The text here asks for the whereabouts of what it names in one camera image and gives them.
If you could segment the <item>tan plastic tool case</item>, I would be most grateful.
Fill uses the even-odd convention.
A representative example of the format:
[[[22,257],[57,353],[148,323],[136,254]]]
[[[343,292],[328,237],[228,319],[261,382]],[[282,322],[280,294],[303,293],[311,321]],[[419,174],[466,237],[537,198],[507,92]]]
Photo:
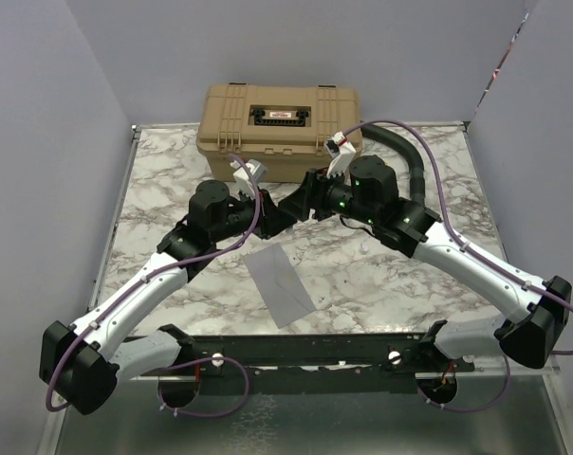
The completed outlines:
[[[308,169],[330,164],[325,142],[359,122],[353,88],[215,84],[207,91],[195,143],[216,180],[232,180],[228,155],[235,154],[263,163],[266,182],[299,183]]]

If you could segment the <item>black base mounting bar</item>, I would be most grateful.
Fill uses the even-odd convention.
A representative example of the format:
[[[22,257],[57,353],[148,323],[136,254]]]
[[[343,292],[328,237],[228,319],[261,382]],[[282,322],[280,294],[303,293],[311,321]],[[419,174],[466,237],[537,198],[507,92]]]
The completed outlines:
[[[171,393],[414,393],[416,377],[472,363],[434,354],[422,333],[192,336],[175,367],[151,372]]]

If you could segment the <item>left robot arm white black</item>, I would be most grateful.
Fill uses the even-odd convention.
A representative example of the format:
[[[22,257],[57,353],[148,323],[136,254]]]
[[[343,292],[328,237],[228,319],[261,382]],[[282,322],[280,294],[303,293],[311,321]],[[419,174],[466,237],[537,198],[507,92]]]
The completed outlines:
[[[250,235],[276,236],[297,222],[279,209],[265,190],[232,197],[217,180],[200,183],[188,213],[157,245],[144,267],[105,303],[69,325],[50,324],[43,334],[40,377],[47,385],[46,407],[58,410],[52,397],[86,415],[100,408],[118,384],[152,370],[186,372],[192,365],[191,339],[162,327],[129,342],[131,331],[163,300],[222,255],[219,242],[234,238],[233,251]]]

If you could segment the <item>grey envelope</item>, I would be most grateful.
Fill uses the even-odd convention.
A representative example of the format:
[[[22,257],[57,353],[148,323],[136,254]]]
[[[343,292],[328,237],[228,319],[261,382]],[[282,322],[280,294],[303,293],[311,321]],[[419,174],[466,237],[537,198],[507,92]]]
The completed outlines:
[[[279,244],[246,256],[244,263],[279,329],[316,311],[316,305]]]

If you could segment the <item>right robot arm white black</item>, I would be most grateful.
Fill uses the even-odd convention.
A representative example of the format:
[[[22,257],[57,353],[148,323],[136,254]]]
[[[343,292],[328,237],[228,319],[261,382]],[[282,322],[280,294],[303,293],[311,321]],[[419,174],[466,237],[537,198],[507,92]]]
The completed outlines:
[[[348,178],[307,171],[278,207],[299,221],[340,215],[364,223],[384,246],[442,270],[499,310],[494,318],[435,323],[418,348],[428,370],[465,355],[505,355],[541,369],[567,324],[567,280],[528,274],[451,234],[437,213],[400,196],[395,171],[376,155],[355,159]]]

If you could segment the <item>aluminium frame rail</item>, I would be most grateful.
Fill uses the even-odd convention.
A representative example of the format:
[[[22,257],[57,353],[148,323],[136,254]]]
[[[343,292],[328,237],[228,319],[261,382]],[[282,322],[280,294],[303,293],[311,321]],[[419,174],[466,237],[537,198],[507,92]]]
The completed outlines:
[[[120,182],[118,198],[112,212],[110,230],[107,235],[106,242],[102,251],[102,257],[98,273],[95,279],[93,280],[92,292],[88,304],[86,306],[87,310],[94,309],[99,304],[101,298],[103,284],[107,273],[107,266],[111,258],[111,251],[115,243],[116,235],[120,224],[120,215],[123,209],[124,200],[126,197],[126,193],[128,191],[128,184],[131,178],[136,154],[138,151],[141,131],[142,127],[140,125],[135,124],[132,126],[133,134],[132,134],[130,149],[126,160],[126,168]]]

